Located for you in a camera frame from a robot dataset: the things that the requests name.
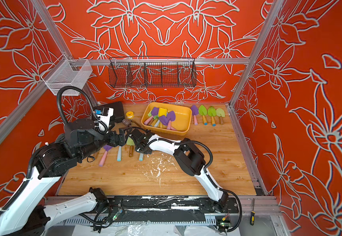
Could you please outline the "purple scoop shovel pink handle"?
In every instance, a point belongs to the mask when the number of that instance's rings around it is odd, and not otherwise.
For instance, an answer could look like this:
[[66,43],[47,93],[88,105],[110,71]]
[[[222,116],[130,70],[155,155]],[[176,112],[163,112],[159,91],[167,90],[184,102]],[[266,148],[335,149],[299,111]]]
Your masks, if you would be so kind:
[[104,163],[105,163],[106,157],[107,157],[107,155],[108,155],[108,152],[109,152],[112,148],[113,148],[113,147],[110,146],[110,145],[105,145],[105,146],[103,147],[104,153],[103,153],[103,156],[102,156],[102,158],[101,158],[101,160],[100,160],[100,162],[99,162],[99,164],[98,164],[99,167],[103,167],[103,166],[104,166]]

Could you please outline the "pale green shovel wooden handle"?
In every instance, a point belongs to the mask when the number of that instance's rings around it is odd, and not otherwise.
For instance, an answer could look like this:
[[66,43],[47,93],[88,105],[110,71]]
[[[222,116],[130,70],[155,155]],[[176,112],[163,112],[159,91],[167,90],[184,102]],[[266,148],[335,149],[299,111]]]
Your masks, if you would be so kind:
[[216,115],[219,117],[220,124],[224,124],[224,117],[226,116],[225,111],[222,108],[216,109]]

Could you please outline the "green shovel yellow handle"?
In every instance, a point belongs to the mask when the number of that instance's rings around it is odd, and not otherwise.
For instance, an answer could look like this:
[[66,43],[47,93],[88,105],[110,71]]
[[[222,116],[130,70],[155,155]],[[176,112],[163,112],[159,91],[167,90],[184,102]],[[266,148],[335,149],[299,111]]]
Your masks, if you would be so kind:
[[206,119],[206,115],[207,115],[207,109],[204,105],[200,105],[199,106],[199,109],[198,109],[198,112],[199,114],[201,115],[202,117],[202,121],[203,121],[203,124],[204,125],[207,125],[208,122],[207,122],[207,119]]
[[211,118],[212,126],[216,126],[215,117],[216,117],[216,109],[213,106],[210,106],[207,110],[208,115]]

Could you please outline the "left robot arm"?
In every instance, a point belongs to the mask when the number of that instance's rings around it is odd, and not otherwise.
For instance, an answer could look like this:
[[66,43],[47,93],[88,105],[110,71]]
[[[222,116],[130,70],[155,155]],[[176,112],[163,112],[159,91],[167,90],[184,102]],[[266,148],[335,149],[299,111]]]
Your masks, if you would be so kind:
[[57,106],[64,122],[64,133],[53,143],[37,149],[28,163],[26,176],[8,202],[0,208],[0,236],[40,236],[52,226],[81,213],[102,209],[107,198],[100,188],[92,188],[79,198],[61,205],[40,205],[49,189],[69,169],[92,156],[105,145],[123,146],[125,131],[111,131],[93,112],[93,119],[70,123],[62,108],[62,95],[67,90],[85,93],[74,86],[65,86],[57,93]]

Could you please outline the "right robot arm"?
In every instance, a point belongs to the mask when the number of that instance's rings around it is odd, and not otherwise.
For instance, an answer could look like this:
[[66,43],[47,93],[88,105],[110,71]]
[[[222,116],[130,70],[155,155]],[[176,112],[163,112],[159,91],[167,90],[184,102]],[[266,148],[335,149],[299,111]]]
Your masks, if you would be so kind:
[[132,139],[135,150],[139,153],[148,154],[153,151],[160,151],[172,155],[181,170],[187,175],[195,177],[206,191],[208,198],[222,210],[227,210],[229,195],[232,195],[235,198],[239,213],[237,222],[231,226],[223,226],[220,223],[216,230],[228,233],[239,228],[243,216],[241,202],[234,192],[222,188],[208,170],[213,162],[213,153],[208,146],[188,138],[183,140],[163,138],[140,127],[130,128],[125,134],[125,139]]

